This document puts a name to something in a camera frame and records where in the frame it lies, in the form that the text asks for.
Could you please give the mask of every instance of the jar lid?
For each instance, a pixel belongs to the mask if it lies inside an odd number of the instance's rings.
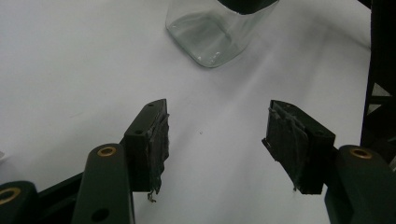
[[[253,14],[278,0],[218,0],[225,7],[242,15]]]

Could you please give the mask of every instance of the clear glass jar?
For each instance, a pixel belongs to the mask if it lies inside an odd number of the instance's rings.
[[[245,49],[254,27],[278,2],[261,0],[264,4],[258,7],[241,8],[235,1],[173,0],[166,16],[166,28],[198,64],[220,66]]]

